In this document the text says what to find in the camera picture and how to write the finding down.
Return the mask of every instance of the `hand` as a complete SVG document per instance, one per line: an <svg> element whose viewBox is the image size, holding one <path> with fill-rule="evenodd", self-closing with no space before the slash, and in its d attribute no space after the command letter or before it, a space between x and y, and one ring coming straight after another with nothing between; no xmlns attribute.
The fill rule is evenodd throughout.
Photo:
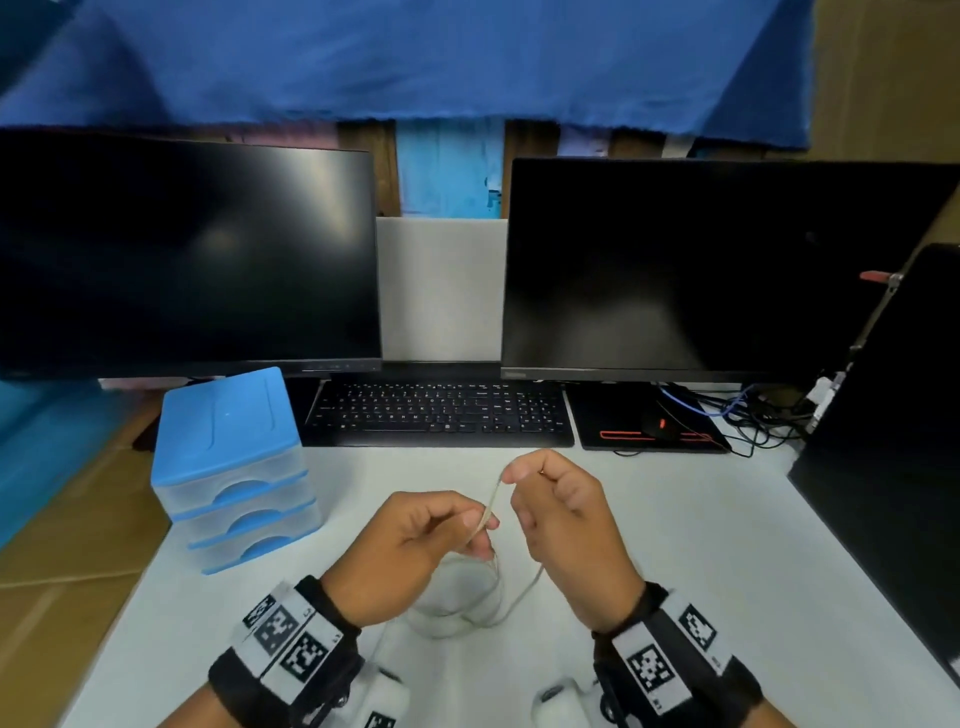
<svg viewBox="0 0 960 728"><path fill-rule="evenodd" d="M501 475L530 555L595 632L634 610L646 587L620 538L600 481L553 450L518 457Z"/></svg>
<svg viewBox="0 0 960 728"><path fill-rule="evenodd" d="M472 538L483 503L453 491L394 493L321 577L327 596L358 627L399 616L423 593L449 551L490 561L491 516Z"/></svg>

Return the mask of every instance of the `computer mouse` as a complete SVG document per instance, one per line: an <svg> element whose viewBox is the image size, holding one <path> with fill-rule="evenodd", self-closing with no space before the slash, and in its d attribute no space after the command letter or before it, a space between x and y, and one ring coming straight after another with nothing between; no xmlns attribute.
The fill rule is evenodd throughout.
<svg viewBox="0 0 960 728"><path fill-rule="evenodd" d="M680 426L659 406L644 407L640 412L640 430L658 440L679 440Z"/></svg>

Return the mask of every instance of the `wrist strap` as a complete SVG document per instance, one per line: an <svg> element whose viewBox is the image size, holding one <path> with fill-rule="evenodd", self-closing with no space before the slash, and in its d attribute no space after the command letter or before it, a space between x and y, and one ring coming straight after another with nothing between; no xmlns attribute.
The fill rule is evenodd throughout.
<svg viewBox="0 0 960 728"><path fill-rule="evenodd" d="M281 582L234 628L210 687L245 728L320 725L363 666L359 634L316 578Z"/></svg>
<svg viewBox="0 0 960 728"><path fill-rule="evenodd" d="M597 674L644 725L733 728L763 700L703 613L659 584L648 582L630 616L594 639Z"/></svg>

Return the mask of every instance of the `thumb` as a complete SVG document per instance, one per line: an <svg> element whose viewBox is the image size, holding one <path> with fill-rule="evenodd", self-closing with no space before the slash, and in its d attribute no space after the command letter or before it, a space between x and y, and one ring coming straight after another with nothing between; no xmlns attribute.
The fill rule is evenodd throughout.
<svg viewBox="0 0 960 728"><path fill-rule="evenodd" d="M553 495L553 481L541 473L531 473L516 484L514 492L537 522L566 506Z"/></svg>
<svg viewBox="0 0 960 728"><path fill-rule="evenodd" d="M467 545L482 516L480 511L472 509L451 516L430 533L420 537L419 541L439 562L448 552Z"/></svg>

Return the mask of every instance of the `computer monitor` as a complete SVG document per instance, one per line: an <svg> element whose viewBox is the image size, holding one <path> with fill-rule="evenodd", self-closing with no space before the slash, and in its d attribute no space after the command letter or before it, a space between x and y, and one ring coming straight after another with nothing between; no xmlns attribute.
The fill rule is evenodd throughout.
<svg viewBox="0 0 960 728"><path fill-rule="evenodd" d="M381 366L364 152L0 132L0 376Z"/></svg>
<svg viewBox="0 0 960 728"><path fill-rule="evenodd" d="M506 378L792 382L841 368L960 165L517 159Z"/></svg>

